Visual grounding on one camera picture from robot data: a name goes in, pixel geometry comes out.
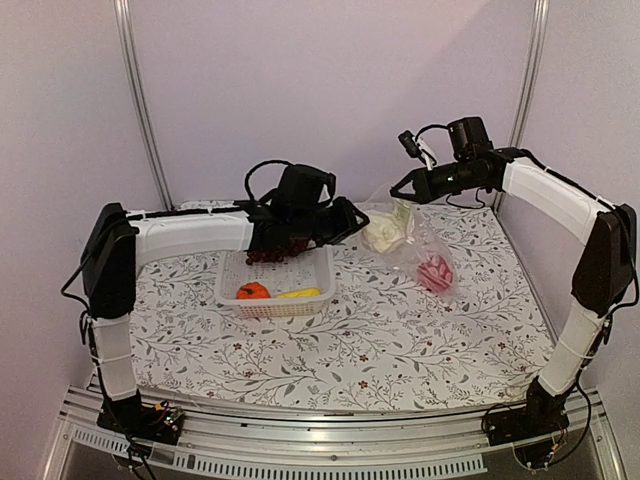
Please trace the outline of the white toy cauliflower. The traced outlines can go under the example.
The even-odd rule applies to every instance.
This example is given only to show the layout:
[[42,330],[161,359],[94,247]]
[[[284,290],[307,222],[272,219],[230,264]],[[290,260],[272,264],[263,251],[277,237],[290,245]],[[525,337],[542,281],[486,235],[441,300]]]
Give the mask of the white toy cauliflower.
[[414,218],[410,205],[394,199],[390,206],[390,210],[370,210],[366,213],[369,223],[361,231],[361,241],[371,252],[391,253],[412,234]]

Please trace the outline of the clear zip top bag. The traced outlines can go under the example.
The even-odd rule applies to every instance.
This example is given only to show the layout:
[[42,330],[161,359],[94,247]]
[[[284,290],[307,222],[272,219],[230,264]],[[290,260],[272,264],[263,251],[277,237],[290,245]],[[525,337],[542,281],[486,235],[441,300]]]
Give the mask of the clear zip top bag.
[[[390,204],[395,198],[389,193],[390,187],[389,183],[384,183],[375,190],[363,204],[365,214],[370,210],[386,211],[391,209]],[[422,261],[434,255],[440,255],[453,272],[453,285],[448,290],[440,293],[426,290],[449,300],[457,294],[457,275],[450,250],[433,230],[418,207],[409,201],[405,202],[410,205],[413,212],[414,227],[411,236],[391,253],[372,253],[377,255],[387,267],[406,275],[424,289],[426,288],[417,282],[417,267]]]

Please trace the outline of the white perforated plastic basket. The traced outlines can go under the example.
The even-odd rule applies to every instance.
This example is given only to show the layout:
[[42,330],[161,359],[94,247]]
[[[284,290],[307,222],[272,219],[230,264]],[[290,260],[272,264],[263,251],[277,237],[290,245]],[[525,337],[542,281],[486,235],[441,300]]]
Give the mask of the white perforated plastic basket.
[[[214,284],[216,302],[243,318],[311,316],[323,310],[336,293],[333,251],[329,247],[313,249],[282,263],[247,265],[244,252],[223,252],[219,256]],[[270,299],[237,300],[240,286],[259,282],[266,286]],[[318,288],[315,297],[277,299],[278,294],[305,288]]]

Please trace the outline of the red toy pepper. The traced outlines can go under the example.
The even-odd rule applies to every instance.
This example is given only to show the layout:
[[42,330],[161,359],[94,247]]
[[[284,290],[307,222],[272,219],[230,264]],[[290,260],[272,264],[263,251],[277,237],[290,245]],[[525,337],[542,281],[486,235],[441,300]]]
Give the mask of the red toy pepper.
[[453,280],[453,272],[440,255],[422,261],[417,267],[417,282],[432,292],[448,290],[453,285]]

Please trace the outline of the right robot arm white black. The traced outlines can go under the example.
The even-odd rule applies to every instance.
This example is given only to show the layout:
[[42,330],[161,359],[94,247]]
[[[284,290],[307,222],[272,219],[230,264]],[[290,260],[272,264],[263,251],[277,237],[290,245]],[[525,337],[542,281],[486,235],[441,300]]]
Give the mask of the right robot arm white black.
[[636,214],[587,192],[543,166],[528,150],[499,148],[467,160],[411,170],[392,197],[428,204],[471,189],[495,190],[538,211],[581,246],[571,278],[570,307],[553,353],[529,389],[532,401],[517,415],[517,427],[537,436],[552,424],[551,401],[576,387],[581,371],[607,342],[615,314],[632,307],[625,296],[638,285]]

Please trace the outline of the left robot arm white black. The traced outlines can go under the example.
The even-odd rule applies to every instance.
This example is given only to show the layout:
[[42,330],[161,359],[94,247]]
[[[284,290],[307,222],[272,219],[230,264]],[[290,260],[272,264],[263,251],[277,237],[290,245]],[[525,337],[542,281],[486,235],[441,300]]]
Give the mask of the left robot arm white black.
[[130,345],[130,317],[142,268],[165,258],[214,251],[282,253],[296,241],[337,245],[369,223],[336,193],[336,177],[282,161],[278,185],[261,197],[226,207],[131,213],[119,203],[99,213],[79,265],[61,287],[79,302],[81,338],[88,343],[111,419],[128,434],[148,426],[138,394]]

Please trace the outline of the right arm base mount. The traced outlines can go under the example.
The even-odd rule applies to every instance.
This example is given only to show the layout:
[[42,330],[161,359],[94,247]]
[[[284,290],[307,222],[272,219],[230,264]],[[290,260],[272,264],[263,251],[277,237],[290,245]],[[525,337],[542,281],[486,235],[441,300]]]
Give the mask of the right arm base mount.
[[566,396],[559,399],[530,396],[523,407],[496,404],[484,412],[481,430],[490,446],[511,444],[516,461],[529,471],[547,470],[568,460],[582,445],[591,425],[588,396],[587,420],[575,443],[561,455],[569,436]]

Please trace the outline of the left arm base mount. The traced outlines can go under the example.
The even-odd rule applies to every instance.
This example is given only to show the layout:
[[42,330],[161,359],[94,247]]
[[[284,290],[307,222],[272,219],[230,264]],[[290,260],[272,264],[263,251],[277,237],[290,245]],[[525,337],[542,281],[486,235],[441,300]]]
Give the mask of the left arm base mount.
[[124,400],[105,398],[97,425],[133,439],[177,445],[184,420],[184,410],[181,407],[171,407],[167,401],[145,406],[137,392]]

